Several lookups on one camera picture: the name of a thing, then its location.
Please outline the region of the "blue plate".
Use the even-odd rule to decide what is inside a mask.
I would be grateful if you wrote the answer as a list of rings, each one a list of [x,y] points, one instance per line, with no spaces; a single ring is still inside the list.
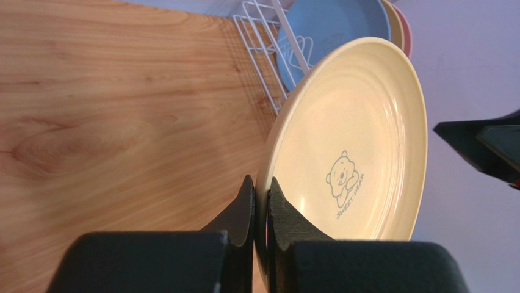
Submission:
[[[388,14],[377,0],[299,0],[289,8],[286,18],[296,37],[312,40],[303,50],[310,66],[357,38],[391,39]]]

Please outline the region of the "cream yellow plate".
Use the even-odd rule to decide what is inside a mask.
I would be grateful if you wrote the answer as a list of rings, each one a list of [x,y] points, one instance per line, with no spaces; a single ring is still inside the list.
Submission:
[[[377,37],[329,53],[291,91],[270,130],[255,189],[265,287],[268,192],[338,240],[408,241],[424,189],[425,101],[407,56]]]

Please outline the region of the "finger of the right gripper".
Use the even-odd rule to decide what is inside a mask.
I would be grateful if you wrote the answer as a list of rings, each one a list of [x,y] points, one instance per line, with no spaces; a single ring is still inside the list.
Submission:
[[[476,170],[519,189],[519,111],[487,120],[446,121],[433,131]]]

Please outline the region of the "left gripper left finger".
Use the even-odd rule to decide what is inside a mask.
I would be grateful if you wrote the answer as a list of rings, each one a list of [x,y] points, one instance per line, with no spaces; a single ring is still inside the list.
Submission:
[[[235,199],[201,229],[221,233],[226,242],[220,288],[215,292],[251,292],[254,225],[255,187],[247,175]]]

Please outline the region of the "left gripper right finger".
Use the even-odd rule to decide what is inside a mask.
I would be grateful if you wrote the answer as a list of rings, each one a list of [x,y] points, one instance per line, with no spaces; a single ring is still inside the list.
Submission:
[[[294,243],[331,241],[286,199],[278,180],[273,177],[267,206],[267,274],[270,292],[303,292],[299,281],[298,258]]]

